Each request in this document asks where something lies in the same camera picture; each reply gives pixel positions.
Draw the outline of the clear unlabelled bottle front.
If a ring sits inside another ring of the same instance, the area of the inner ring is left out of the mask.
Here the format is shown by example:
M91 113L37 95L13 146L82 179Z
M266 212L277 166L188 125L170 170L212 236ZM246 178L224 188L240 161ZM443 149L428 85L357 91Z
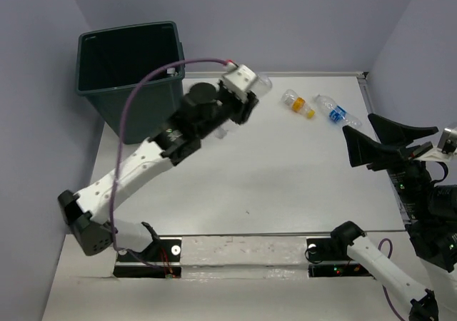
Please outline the clear unlabelled bottle front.
M271 79L265 73L258 73L258 80L253 85L252 91L258 100L261 100L271 89ZM240 125L228 120L222 126L219 126L211 135L217 139L225 138L229 133L234 133L239 129Z

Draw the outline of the small bottle yellow cap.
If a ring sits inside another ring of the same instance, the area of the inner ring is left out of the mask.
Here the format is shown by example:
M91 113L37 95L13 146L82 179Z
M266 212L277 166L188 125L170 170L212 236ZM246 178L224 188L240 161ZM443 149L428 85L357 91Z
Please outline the small bottle yellow cap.
M315 111L294 90L288 89L281 97L281 102L294 113L300 114L307 119L315 116Z

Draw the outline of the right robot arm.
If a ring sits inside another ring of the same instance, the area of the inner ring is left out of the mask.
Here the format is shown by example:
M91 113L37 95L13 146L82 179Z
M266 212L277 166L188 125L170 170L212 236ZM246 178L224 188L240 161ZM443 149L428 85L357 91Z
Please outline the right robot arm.
M328 249L334 257L348 256L366 268L401 303L409 320L455 320L456 186L432 179L426 164L438 163L448 175L447 164L456 159L456 127L445 128L437 146L416 146L414 141L436 134L438 128L407 126L375 113L368 120L376 141L350 126L342 129L349 162L387 172L406 211L409 241L431 286L402 271L351 221L331 232Z

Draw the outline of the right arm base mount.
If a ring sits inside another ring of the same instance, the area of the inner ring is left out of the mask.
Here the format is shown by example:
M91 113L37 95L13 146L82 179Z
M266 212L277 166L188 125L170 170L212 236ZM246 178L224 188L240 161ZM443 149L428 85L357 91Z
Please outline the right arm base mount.
M366 268L335 249L330 238L307 238L304 255L311 278L371 277Z

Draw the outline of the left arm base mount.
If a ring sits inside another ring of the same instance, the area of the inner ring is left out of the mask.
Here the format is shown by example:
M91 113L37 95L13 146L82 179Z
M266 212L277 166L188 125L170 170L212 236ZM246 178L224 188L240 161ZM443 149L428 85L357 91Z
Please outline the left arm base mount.
M144 253L118 254L113 275L117 278L180 278L181 250L182 238L164 237Z

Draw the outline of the clear bottle blue label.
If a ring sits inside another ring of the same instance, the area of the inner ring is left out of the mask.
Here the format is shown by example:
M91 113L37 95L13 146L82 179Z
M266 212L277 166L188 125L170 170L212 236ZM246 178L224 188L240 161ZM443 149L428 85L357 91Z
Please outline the clear bottle blue label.
M340 106L335 100L325 95L315 95L313 103L317 107L318 114L323 117L327 124L339 128L341 131L348 126L353 129L360 129L362 122Z

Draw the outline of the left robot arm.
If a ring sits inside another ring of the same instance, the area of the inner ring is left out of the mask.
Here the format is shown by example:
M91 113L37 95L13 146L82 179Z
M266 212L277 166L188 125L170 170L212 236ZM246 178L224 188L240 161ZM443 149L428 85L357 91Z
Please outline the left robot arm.
M227 121L242 125L258 104L253 84L240 86L220 79L216 86L196 83L179 108L124 161L95 183L58 196L64 222L84 254L107 248L132 251L142 260L154 258L160 241L147 222L114 218L114 210L156 176L174 168L201 148L204 138Z

